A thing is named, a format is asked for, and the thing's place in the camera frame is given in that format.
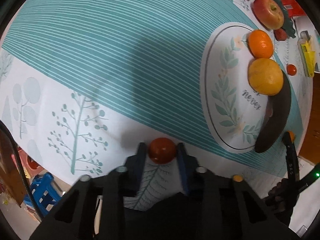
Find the orange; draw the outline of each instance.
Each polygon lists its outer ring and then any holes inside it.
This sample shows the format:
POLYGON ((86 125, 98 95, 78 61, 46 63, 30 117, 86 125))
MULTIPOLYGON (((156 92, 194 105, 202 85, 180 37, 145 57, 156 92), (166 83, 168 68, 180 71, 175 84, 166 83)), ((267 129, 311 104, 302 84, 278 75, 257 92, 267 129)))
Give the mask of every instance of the orange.
POLYGON ((249 48, 256 58, 270 58, 273 44, 269 35, 262 30, 254 30, 248 38, 249 48))
POLYGON ((277 62, 270 58, 258 58, 248 70, 250 86, 258 93, 274 96, 283 86, 283 74, 277 62))

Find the teal stripe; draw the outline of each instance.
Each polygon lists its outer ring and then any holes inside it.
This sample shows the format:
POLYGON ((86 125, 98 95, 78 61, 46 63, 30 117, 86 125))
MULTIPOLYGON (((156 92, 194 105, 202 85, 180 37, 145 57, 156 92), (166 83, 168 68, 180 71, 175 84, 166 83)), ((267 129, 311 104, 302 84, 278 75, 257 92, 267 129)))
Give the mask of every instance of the teal stripe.
MULTIPOLYGON (((129 118, 282 176, 280 140, 263 154, 231 154, 213 139, 203 116, 202 53, 211 33, 232 21, 257 28, 229 0, 28 0, 3 48, 129 118)), ((297 141, 301 127, 293 95, 287 128, 297 141)))

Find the small orange fruit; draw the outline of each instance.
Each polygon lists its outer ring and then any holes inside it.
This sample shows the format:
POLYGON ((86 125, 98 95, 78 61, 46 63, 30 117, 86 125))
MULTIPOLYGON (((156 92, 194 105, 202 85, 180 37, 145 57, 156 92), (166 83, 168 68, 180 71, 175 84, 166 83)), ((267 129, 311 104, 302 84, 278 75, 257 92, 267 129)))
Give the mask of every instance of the small orange fruit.
POLYGON ((269 35, 262 30, 254 30, 248 38, 249 48, 256 58, 270 58, 273 44, 269 35))

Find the wooden furniture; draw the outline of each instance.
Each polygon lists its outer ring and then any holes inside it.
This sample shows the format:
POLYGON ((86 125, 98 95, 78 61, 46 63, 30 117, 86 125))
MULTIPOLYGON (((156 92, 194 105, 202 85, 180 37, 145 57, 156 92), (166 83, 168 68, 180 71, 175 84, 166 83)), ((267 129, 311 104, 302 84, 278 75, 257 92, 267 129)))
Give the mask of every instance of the wooden furniture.
POLYGON ((5 187, 5 192, 21 207, 27 191, 11 158, 12 153, 9 139, 0 131, 0 180, 5 187))
POLYGON ((320 74, 313 78, 310 121, 299 156, 311 163, 320 162, 320 74))

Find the red box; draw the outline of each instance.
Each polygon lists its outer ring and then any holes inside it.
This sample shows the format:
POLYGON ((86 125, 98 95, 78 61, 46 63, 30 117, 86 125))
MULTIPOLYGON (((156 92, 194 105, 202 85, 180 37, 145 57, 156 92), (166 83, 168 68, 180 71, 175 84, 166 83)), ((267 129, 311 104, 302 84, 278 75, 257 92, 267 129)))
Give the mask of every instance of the red box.
POLYGON ((301 6, 296 0, 281 0, 284 7, 287 9, 289 17, 306 15, 301 6))
MULTIPOLYGON (((18 152, 26 178, 31 179, 32 177, 38 175, 41 171, 44 170, 44 168, 42 168, 38 163, 31 159, 29 155, 20 147, 18 147, 18 152)), ((11 155, 11 158, 14 164, 17 166, 16 158, 13 154, 11 155)))

